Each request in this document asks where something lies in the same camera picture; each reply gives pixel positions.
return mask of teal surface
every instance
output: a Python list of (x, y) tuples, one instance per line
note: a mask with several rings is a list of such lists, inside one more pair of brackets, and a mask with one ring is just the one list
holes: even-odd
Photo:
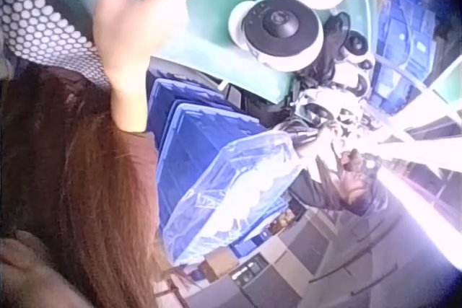
[[(64, 0), (90, 20), (96, 0)], [(190, 23), (155, 55), (205, 72), (278, 103), (289, 92), (292, 78), (259, 64), (232, 43), (227, 22), (232, 9), (246, 0), (189, 0)], [(378, 0), (344, 0), (337, 9), (352, 16), (352, 27), (377, 42)], [(328, 12), (319, 12), (325, 20)]]

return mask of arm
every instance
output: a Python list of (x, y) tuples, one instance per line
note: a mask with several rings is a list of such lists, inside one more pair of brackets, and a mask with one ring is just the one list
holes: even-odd
[(186, 25), (186, 1), (98, 0), (93, 34), (112, 87), (111, 113), (122, 131), (146, 130), (149, 60)]
[(132, 88), (113, 87), (110, 93), (110, 111), (116, 126), (128, 133), (142, 133), (147, 125), (147, 96), (145, 79)]

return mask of sleeve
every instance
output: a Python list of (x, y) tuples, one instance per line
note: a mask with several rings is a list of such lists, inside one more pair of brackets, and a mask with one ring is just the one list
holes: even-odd
[(159, 224), (159, 204), (156, 184), (158, 153), (154, 145), (154, 134), (150, 132), (119, 132), (127, 146), (128, 155), (134, 163), (135, 170), (141, 184), (141, 193), (147, 195), (147, 201), (152, 209), (152, 215), (155, 216), (155, 225), (153, 225), (153, 227), (154, 229), (157, 229)]

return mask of cardboard box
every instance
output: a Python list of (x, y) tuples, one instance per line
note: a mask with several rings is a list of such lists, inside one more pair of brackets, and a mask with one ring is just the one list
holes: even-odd
[(212, 283), (226, 276), (239, 267), (239, 259), (228, 247), (221, 247), (205, 256), (205, 261), (199, 265), (199, 270)]

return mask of fluorescent light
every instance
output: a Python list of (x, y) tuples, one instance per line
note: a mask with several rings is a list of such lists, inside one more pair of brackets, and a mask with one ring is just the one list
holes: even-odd
[(441, 253), (454, 267), (462, 270), (462, 234), (392, 172), (382, 167), (378, 179), (400, 200)]
[(462, 136), (379, 144), (373, 150), (384, 159), (402, 159), (429, 167), (462, 172), (461, 158), (454, 152), (457, 148), (462, 148)]

